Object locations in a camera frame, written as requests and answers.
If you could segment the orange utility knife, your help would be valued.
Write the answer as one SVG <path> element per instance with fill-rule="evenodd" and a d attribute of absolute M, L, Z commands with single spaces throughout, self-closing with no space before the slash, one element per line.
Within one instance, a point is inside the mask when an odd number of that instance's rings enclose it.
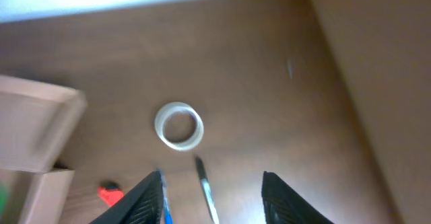
<path fill-rule="evenodd" d="M 114 206 L 125 195 L 120 186 L 113 181 L 105 181 L 101 183 L 97 188 L 97 194 L 108 207 Z"/>

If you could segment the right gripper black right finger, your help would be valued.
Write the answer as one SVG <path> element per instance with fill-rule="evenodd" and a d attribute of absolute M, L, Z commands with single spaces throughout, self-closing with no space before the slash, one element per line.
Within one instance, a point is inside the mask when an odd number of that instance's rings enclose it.
<path fill-rule="evenodd" d="M 261 196 L 268 224 L 333 224 L 273 172 L 263 172 Z"/>

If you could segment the cream masking tape roll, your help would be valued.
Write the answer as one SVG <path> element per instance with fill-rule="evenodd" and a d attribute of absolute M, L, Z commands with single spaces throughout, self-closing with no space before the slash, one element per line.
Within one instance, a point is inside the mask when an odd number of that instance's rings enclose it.
<path fill-rule="evenodd" d="M 193 134 L 186 140 L 174 143 L 169 141 L 164 134 L 164 125 L 168 120 L 177 113 L 189 113 L 195 119 L 195 130 Z M 164 142 L 169 148 L 175 151 L 190 151 L 200 144 L 204 136 L 204 124 L 200 115 L 194 108 L 184 102 L 171 102 L 162 106 L 155 117 L 154 128 L 156 134 L 162 142 Z"/>

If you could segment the brown cardboard box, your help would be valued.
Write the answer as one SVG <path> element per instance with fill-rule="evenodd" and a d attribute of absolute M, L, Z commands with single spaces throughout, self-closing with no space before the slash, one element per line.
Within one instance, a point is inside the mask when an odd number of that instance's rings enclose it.
<path fill-rule="evenodd" d="M 1 76 L 1 222 L 57 223 L 75 172 L 56 162 L 87 106 L 84 93 Z"/>

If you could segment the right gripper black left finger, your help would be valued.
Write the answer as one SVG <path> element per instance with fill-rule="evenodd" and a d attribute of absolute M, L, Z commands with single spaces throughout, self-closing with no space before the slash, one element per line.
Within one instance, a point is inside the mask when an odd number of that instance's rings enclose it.
<path fill-rule="evenodd" d="M 90 224 L 160 224 L 163 198 L 161 173 L 151 172 Z"/>

